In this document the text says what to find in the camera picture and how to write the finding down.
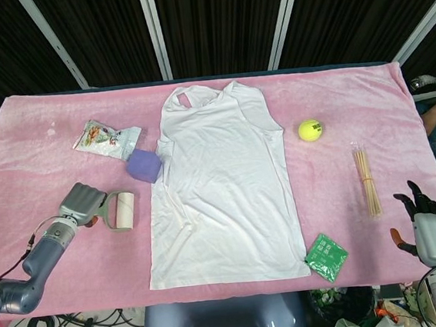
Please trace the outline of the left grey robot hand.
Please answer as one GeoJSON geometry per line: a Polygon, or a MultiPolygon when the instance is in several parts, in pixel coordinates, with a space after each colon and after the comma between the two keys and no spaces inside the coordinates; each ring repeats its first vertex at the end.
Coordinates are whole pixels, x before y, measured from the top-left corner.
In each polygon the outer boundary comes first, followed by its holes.
{"type": "Polygon", "coordinates": [[[107,193],[76,182],[59,206],[59,216],[70,218],[77,226],[87,225],[98,214],[107,193]]]}

